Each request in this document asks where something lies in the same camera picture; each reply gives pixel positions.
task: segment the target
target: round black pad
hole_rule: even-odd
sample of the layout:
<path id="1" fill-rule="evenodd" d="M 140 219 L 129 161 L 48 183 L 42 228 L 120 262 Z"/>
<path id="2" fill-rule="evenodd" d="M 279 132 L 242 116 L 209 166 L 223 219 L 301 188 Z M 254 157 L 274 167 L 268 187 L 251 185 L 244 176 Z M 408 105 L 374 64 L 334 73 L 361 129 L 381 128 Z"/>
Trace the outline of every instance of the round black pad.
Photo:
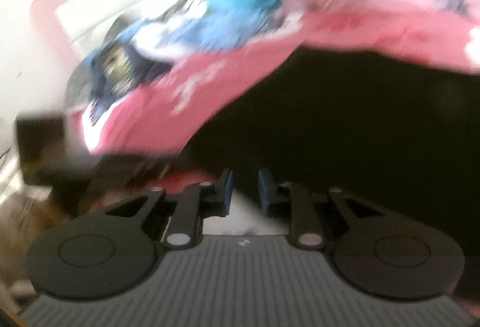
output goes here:
<path id="1" fill-rule="evenodd" d="M 29 250 L 26 268 L 42 292 L 93 300 L 138 284 L 156 259 L 155 245 L 137 221 L 97 213 L 40 236 Z"/>
<path id="2" fill-rule="evenodd" d="M 464 266 L 452 238 L 394 215 L 356 221 L 336 243 L 333 260 L 359 289 L 401 300 L 451 292 Z"/>

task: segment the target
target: white pattern on pink fabric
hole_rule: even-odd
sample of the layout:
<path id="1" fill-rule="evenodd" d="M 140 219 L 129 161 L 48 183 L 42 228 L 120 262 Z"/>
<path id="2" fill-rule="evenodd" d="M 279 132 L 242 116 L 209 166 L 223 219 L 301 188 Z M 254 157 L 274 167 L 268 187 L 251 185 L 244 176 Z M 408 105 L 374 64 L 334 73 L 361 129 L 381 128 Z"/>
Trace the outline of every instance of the white pattern on pink fabric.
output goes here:
<path id="1" fill-rule="evenodd" d="M 185 82 L 179 84 L 176 90 L 173 92 L 173 98 L 179 97 L 178 104 L 173 108 L 170 113 L 172 116 L 178 115 L 183 111 L 190 103 L 191 98 L 194 95 L 195 89 L 199 84 L 211 82 L 218 71 L 223 68 L 227 63 L 225 61 L 219 61 L 212 63 L 205 70 L 192 74 Z"/>

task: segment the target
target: metal rivet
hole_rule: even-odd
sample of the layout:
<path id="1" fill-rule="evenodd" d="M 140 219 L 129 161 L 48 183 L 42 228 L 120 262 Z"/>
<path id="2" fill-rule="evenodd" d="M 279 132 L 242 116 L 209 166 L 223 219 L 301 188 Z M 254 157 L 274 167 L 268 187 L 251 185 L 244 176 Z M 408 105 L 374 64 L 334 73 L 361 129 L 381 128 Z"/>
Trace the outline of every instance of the metal rivet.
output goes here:
<path id="1" fill-rule="evenodd" d="M 185 233 L 173 233 L 166 237 L 166 241 L 172 246 L 184 246 L 190 241 L 190 236 Z"/>
<path id="2" fill-rule="evenodd" d="M 322 244 L 323 238 L 315 233 L 305 233 L 298 237 L 298 242 L 304 246 L 319 246 Z"/>

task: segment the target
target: white wall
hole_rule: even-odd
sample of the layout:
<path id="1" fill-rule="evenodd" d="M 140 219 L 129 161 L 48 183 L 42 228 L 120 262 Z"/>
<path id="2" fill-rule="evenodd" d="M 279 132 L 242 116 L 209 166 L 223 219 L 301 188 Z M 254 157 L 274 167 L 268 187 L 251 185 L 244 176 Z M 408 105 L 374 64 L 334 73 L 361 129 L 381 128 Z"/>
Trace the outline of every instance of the white wall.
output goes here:
<path id="1" fill-rule="evenodd" d="M 60 109 L 70 72 L 50 55 L 30 23 L 33 0 L 0 0 L 0 154 L 23 110 Z"/>

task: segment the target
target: logo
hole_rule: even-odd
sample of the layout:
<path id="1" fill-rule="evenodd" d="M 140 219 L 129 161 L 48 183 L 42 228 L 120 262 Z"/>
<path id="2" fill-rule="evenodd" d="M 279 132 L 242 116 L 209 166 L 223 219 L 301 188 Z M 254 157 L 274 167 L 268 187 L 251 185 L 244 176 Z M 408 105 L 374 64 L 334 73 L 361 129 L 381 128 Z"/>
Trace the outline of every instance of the logo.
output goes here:
<path id="1" fill-rule="evenodd" d="M 248 243 L 251 243 L 251 241 L 249 241 L 248 239 L 243 239 L 241 242 L 238 242 L 238 244 L 242 247 L 245 247 L 246 245 L 248 245 Z"/>

